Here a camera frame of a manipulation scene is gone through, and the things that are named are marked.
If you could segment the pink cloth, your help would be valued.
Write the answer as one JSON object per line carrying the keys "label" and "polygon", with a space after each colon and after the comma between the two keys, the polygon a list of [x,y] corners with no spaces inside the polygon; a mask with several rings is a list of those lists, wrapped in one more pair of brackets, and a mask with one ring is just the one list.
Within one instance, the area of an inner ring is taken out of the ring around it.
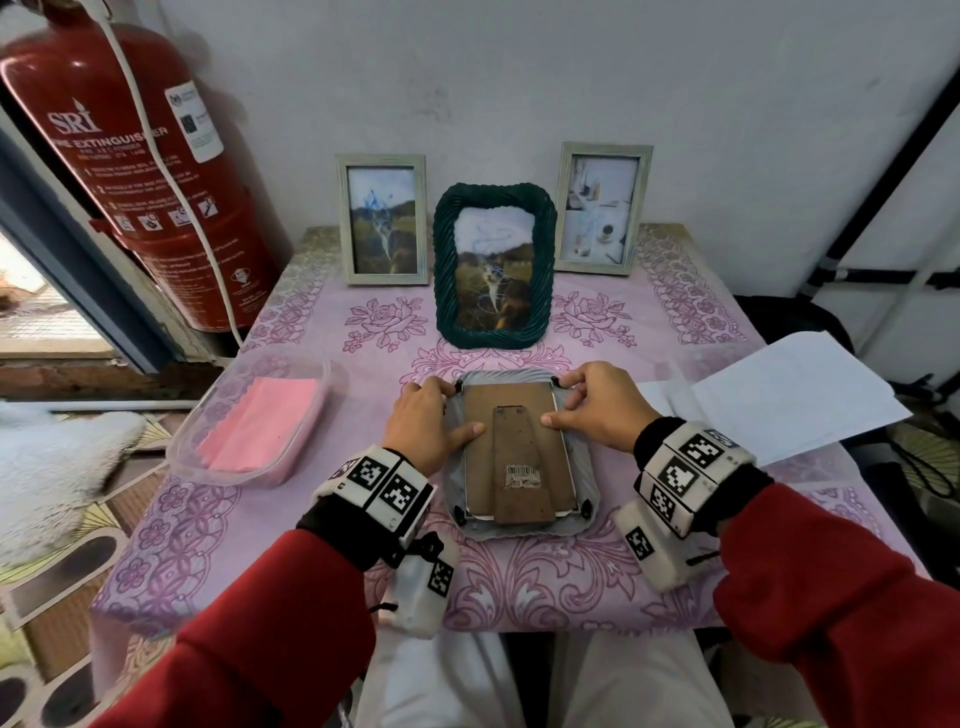
{"label": "pink cloth", "polygon": [[198,446],[211,471],[247,473],[284,454],[322,392],[314,378],[256,377],[246,393]]}

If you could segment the white paper sheet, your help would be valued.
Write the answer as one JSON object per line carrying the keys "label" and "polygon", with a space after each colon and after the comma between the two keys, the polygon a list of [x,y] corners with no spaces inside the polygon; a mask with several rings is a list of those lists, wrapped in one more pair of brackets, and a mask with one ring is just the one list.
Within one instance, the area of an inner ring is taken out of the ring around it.
{"label": "white paper sheet", "polygon": [[823,331],[772,345],[689,346],[635,384],[662,415],[697,421],[769,466],[908,419],[893,387]]}

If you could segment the person's left hand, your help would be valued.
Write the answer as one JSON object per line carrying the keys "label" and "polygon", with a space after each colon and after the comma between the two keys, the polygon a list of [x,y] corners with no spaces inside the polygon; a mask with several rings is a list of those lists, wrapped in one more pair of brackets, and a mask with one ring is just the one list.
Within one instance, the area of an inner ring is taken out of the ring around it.
{"label": "person's left hand", "polygon": [[443,452],[446,403],[455,385],[431,375],[423,383],[404,385],[392,407],[380,446],[406,458],[429,479],[440,472],[450,455]]}

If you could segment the black bag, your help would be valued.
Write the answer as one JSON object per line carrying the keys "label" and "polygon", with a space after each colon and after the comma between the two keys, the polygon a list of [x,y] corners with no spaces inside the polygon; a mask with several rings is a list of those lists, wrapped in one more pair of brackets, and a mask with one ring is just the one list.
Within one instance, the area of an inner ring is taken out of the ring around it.
{"label": "black bag", "polygon": [[798,297],[734,296],[756,332],[768,344],[801,332],[830,334],[850,354],[856,349],[842,322],[830,311]]}

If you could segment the pale frame with cat photo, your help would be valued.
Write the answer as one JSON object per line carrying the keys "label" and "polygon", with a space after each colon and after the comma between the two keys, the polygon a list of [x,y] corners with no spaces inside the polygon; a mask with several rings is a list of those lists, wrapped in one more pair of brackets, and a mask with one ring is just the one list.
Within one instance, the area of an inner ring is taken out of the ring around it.
{"label": "pale frame with cat photo", "polygon": [[339,153],[336,163],[346,285],[428,285],[426,157]]}

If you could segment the white fluffy rug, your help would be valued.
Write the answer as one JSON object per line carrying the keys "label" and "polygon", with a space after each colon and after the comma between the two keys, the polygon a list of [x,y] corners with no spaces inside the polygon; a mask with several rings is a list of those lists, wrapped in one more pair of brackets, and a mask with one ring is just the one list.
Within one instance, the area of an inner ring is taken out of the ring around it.
{"label": "white fluffy rug", "polygon": [[0,399],[0,570],[69,543],[146,426],[135,412],[62,419]]}

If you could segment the grey window frame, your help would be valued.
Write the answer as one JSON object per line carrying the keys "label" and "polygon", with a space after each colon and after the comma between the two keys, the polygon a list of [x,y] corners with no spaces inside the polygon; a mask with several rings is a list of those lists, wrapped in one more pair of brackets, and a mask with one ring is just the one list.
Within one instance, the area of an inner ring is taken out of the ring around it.
{"label": "grey window frame", "polygon": [[0,232],[66,302],[142,374],[157,374],[184,354],[158,317],[126,282],[42,178],[44,158],[0,105]]}

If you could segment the clear plastic container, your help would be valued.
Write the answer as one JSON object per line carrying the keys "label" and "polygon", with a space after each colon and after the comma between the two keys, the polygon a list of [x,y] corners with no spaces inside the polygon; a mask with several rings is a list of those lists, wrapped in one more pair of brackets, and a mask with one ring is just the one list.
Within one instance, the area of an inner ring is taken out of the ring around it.
{"label": "clear plastic container", "polygon": [[[248,472],[224,472],[205,467],[198,446],[236,406],[257,377],[314,379],[321,392],[308,418],[284,453],[269,467]],[[270,345],[240,355],[216,380],[186,418],[167,448],[172,473],[183,480],[216,487],[274,489],[293,474],[316,431],[333,382],[330,359],[290,345]]]}

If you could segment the person's right forearm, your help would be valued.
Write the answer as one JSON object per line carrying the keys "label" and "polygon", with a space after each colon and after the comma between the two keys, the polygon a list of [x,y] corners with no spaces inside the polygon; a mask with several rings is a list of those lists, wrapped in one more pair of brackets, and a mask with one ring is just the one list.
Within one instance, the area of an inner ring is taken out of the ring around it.
{"label": "person's right forearm", "polygon": [[828,728],[960,728],[960,590],[866,528],[743,464],[704,523],[715,608],[755,656],[791,665]]}

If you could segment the person's right hand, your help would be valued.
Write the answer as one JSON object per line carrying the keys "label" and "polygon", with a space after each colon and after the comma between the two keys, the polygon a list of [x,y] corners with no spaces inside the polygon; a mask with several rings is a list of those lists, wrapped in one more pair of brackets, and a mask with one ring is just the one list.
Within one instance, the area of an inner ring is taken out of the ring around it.
{"label": "person's right hand", "polygon": [[630,373],[610,362],[584,363],[562,374],[558,383],[569,393],[560,410],[586,407],[592,413],[593,431],[581,434],[620,453],[632,452],[642,432],[662,417],[642,395]]}

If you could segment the grey picture frame brown backing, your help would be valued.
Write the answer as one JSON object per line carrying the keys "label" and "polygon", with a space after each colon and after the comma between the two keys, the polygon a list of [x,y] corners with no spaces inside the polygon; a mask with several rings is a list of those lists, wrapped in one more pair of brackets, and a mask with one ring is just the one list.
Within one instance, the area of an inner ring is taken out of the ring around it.
{"label": "grey picture frame brown backing", "polygon": [[442,470],[446,511],[463,535],[477,542],[569,538],[591,528],[601,494],[586,439],[542,424],[569,398],[558,376],[544,369],[474,370],[454,387],[445,423],[485,426]]}

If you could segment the white trousers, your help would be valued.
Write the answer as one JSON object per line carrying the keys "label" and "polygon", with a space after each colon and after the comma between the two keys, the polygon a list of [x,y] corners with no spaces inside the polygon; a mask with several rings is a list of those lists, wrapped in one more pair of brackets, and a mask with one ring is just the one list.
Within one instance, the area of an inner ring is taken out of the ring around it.
{"label": "white trousers", "polygon": [[[715,678],[691,630],[639,636],[563,633],[546,668],[548,728],[735,728],[751,717],[824,724],[798,670],[762,661],[736,641],[717,648]],[[520,676],[496,633],[390,628],[377,643],[355,728],[526,728]]]}

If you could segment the pink floral tablecloth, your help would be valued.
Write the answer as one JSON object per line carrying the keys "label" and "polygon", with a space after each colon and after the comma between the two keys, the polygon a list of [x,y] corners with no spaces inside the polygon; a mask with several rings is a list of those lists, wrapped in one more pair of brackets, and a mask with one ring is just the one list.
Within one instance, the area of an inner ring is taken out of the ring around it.
{"label": "pink floral tablecloth", "polygon": [[[347,287],[333,250],[325,249],[334,238],[332,230],[309,230],[224,376],[243,377],[270,347],[289,343],[306,358],[341,366],[349,393],[342,402],[330,395],[314,438],[281,486],[238,489],[167,477],[91,605],[99,650],[134,635],[171,634],[214,601],[293,527],[333,470],[378,439],[406,383],[430,376],[455,381],[481,369],[561,373],[594,359],[628,370],[639,382],[661,377],[659,361],[680,361],[693,366],[694,380],[763,346],[681,224],[642,225],[629,277],[557,274],[546,335],[507,351],[462,349],[443,339],[429,288]],[[428,528],[461,541],[447,629],[645,632],[721,625],[713,602],[722,577],[718,560],[686,586],[652,590],[607,516],[634,497],[634,461],[598,446],[590,453],[600,515],[576,537],[464,540],[443,506],[432,513]]]}

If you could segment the red fire extinguisher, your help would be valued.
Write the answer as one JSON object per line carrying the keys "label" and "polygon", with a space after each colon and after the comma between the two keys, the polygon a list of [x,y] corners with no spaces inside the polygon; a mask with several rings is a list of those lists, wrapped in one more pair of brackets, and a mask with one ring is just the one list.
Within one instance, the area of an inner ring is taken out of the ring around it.
{"label": "red fire extinguisher", "polygon": [[254,201],[174,44],[112,23],[150,123],[156,163],[119,60],[79,0],[23,0],[47,27],[0,51],[0,78],[195,331],[246,333],[280,277]]}

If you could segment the pale frame with interior photo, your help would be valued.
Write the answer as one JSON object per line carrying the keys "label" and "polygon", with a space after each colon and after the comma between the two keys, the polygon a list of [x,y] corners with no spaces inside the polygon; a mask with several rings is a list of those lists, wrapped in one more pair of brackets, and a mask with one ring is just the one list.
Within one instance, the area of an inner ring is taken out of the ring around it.
{"label": "pale frame with interior photo", "polygon": [[562,144],[555,271],[630,275],[653,153],[651,145]]}

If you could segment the black pipe frame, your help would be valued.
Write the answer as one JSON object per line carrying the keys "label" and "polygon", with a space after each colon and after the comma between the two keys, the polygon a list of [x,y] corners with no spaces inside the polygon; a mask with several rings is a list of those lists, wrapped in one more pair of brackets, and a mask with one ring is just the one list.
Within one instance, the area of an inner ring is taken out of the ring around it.
{"label": "black pipe frame", "polygon": [[855,247],[859,238],[875,220],[959,106],[960,64],[855,212],[851,214],[822,254],[806,281],[799,286],[796,299],[811,301],[824,285],[833,280],[833,275],[839,270],[841,261]]}

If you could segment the person's left forearm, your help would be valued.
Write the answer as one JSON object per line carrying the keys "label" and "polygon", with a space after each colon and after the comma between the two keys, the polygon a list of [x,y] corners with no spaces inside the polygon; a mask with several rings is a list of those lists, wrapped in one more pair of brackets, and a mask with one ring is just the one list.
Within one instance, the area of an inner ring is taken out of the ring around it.
{"label": "person's left forearm", "polygon": [[364,575],[398,545],[320,499],[90,728],[323,728],[375,649]]}

